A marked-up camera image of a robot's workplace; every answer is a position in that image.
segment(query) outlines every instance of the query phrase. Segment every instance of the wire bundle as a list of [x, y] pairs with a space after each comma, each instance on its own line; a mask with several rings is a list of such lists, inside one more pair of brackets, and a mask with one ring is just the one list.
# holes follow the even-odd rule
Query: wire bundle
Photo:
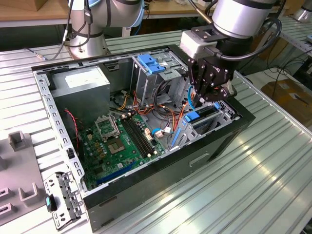
[[78, 138], [78, 126], [76, 123], [76, 118], [73, 116], [73, 114], [69, 111], [69, 110], [65, 110], [66, 113], [68, 113], [70, 115], [70, 117], [72, 118], [73, 122], [74, 122], [74, 126], [75, 126], [75, 132], [76, 132], [76, 140], [77, 140], [77, 149], [79, 148], [79, 138]]

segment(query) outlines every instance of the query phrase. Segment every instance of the metal bracket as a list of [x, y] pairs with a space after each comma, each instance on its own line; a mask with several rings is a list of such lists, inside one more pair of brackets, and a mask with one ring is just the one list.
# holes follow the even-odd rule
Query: metal bracket
[[21, 131], [9, 133], [8, 139], [14, 152], [27, 148], [27, 141]]
[[52, 174], [44, 181], [44, 187], [55, 200], [56, 210], [52, 217], [58, 231], [80, 219], [85, 209], [71, 172]]
[[33, 194], [29, 195], [30, 193], [26, 193], [22, 188], [19, 188], [19, 199], [24, 202], [25, 206], [31, 206], [42, 199], [40, 189], [35, 183], [33, 183], [33, 192]]
[[3, 171], [5, 169], [6, 169], [5, 160], [0, 156], [0, 171]]
[[0, 207], [0, 219], [11, 215], [15, 211], [16, 211], [16, 208], [11, 203], [1, 206]]

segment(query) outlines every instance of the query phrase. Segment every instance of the black connector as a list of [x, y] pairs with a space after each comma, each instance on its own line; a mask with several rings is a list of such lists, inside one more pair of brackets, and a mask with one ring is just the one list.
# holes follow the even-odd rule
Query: black connector
[[91, 14], [91, 9], [88, 8], [88, 7], [84, 7], [84, 21], [90, 25], [93, 23], [93, 17], [92, 17], [92, 14]]
[[74, 154], [72, 148], [68, 148], [68, 149], [66, 150], [66, 152], [67, 152], [67, 155], [68, 155], [69, 159], [72, 159], [72, 158], [75, 157], [75, 154]]
[[54, 199], [54, 196], [52, 194], [49, 195], [45, 199], [45, 203], [47, 205], [48, 212], [53, 212], [53, 211], [56, 211], [58, 209], [57, 204], [56, 204], [55, 199]]

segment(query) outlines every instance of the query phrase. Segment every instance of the wooden shelf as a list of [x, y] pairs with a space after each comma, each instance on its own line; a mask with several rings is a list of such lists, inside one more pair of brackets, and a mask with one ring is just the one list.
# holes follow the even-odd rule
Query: wooden shelf
[[66, 19], [67, 0], [48, 0], [38, 11], [0, 5], [0, 21]]

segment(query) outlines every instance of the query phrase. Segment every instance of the workbench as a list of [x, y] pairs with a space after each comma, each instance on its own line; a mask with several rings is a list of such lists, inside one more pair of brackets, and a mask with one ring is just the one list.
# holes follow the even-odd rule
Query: workbench
[[[181, 31], [108, 39], [112, 53], [179, 44]], [[58, 46], [34, 48], [51, 58]], [[70, 60], [63, 48], [55, 61]], [[30, 133], [43, 179], [67, 167], [43, 107], [31, 66], [45, 64], [25, 50], [0, 52], [0, 138]], [[236, 99], [256, 119], [224, 153], [96, 232], [298, 234], [312, 217], [312, 134], [253, 87], [233, 80]], [[0, 233], [57, 233], [46, 207]], [[84, 214], [61, 233], [91, 233]]]

